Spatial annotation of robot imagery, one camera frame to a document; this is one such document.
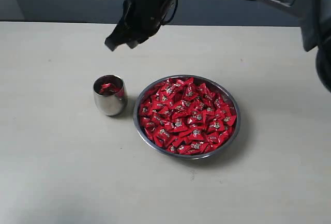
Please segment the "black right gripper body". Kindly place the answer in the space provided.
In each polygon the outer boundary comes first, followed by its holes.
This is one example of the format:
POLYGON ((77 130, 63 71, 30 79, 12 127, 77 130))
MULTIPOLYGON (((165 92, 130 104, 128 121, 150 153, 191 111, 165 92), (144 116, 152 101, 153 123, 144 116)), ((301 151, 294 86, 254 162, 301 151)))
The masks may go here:
POLYGON ((126 13, 116 26, 116 42, 143 43, 155 35, 170 0, 129 0, 126 13))

